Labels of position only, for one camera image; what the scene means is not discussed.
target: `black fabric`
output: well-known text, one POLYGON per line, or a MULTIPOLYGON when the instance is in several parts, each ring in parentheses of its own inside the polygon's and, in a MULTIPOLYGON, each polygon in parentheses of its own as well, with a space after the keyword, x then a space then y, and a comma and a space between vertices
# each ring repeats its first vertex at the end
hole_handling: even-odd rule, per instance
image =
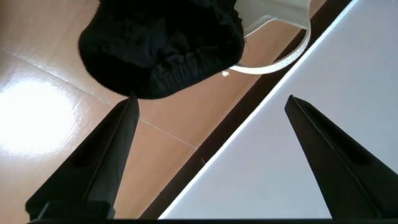
POLYGON ((79 39, 88 73, 106 88, 156 99, 239 62, 236 0, 101 0, 79 39))

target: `white table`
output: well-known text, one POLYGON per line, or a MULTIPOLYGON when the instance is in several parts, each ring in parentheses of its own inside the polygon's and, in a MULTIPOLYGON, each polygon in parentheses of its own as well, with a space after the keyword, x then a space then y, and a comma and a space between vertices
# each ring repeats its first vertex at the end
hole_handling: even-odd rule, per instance
POLYGON ((160 218, 330 218, 284 111, 308 101, 398 172, 398 1, 353 1, 160 218))

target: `dark brown strip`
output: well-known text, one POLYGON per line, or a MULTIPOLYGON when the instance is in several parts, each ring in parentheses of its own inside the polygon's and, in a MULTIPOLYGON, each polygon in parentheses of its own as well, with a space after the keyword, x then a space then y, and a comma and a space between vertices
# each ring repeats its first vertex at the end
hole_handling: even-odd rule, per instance
MULTIPOLYGON (((323 31, 335 20, 351 0, 328 0, 311 18, 312 36, 309 46, 316 41, 323 31)), ((294 40, 281 53, 279 58, 294 50, 303 39, 305 31, 297 34, 294 40)), ((185 163, 165 189, 149 205, 140 218, 156 219, 173 202, 199 170, 218 151, 243 121, 257 108, 292 65, 272 74, 263 75, 229 112, 225 119, 210 134, 196 153, 185 163)))

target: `brown floor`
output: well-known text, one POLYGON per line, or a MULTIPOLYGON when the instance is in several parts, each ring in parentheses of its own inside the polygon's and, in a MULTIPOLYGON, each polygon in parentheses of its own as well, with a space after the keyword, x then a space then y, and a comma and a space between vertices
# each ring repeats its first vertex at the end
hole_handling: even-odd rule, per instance
MULTIPOLYGON (((325 2, 313 0, 312 14, 325 2)), ((123 97, 88 76, 77 38, 98 0, 0 0, 0 222, 24 223, 25 201, 123 97)), ((271 63, 298 29, 271 22, 248 38, 246 65, 271 63)), ((258 76, 231 72, 162 100, 141 120, 115 204, 138 217, 258 76)))

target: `floor seam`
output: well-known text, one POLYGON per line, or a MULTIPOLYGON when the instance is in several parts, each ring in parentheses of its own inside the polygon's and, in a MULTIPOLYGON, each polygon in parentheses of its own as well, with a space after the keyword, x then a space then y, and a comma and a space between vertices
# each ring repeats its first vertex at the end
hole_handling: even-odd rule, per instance
POLYGON ((176 137, 176 136, 174 136, 174 135, 168 133, 167 131, 164 131, 164 130, 158 128, 157 126, 154 126, 153 124, 150 124, 148 121, 145 121, 145 120, 143 120, 142 118, 140 118, 140 121, 142 121, 143 123, 146 123, 146 124, 148 124, 149 126, 151 126, 151 127, 155 128, 155 129, 157 129, 157 130, 159 130, 159 131, 161 131, 161 132, 167 134, 168 136, 171 136, 171 137, 173 137, 173 138, 175 138, 175 139, 177 139, 177 140, 179 140, 179 141, 181 141, 181 142, 183 142, 183 143, 185 143, 185 144, 191 146, 191 147, 194 148, 194 149, 198 149, 196 146, 193 146, 193 145, 187 143, 186 141, 184 141, 184 140, 182 140, 182 139, 180 139, 180 138, 178 138, 178 137, 176 137))
POLYGON ((12 53, 12 52, 8 51, 8 50, 5 49, 5 48, 2 48, 2 51, 5 52, 5 53, 7 53, 7 54, 12 55, 13 57, 18 58, 19 60, 22 60, 22 61, 28 63, 28 64, 31 65, 31 66, 34 66, 35 68, 40 69, 41 71, 43 71, 43 72, 45 72, 45 73, 47 73, 47 74, 49 74, 49 75, 51 75, 51 76, 53 76, 53 77, 55 77, 55 78, 58 78, 59 80, 61 80, 61 81, 65 82, 65 83, 67 83, 67 84, 69 84, 69 85, 71 85, 71 86, 77 88, 78 90, 83 91, 83 92, 89 94, 90 96, 93 96, 94 98, 96 98, 96 99, 99 100, 100 102, 106 103, 106 104, 110 105, 110 103, 109 103, 108 101, 101 99, 100 97, 98 97, 98 96, 96 96, 96 95, 94 95, 94 94, 92 94, 92 93, 90 93, 90 92, 88 92, 88 91, 86 91, 86 90, 84 90, 84 89, 82 89, 82 88, 80 88, 80 87, 74 85, 74 84, 71 83, 71 82, 68 82, 67 80, 64 80, 63 78, 61 78, 61 77, 59 77, 59 76, 57 76, 57 75, 55 75, 55 74, 53 74, 53 73, 51 73, 51 72, 49 72, 49 71, 43 69, 43 68, 38 67, 37 65, 34 65, 32 62, 30 62, 30 61, 28 61, 28 60, 26 60, 26 59, 24 59, 24 58, 18 56, 17 54, 12 53))

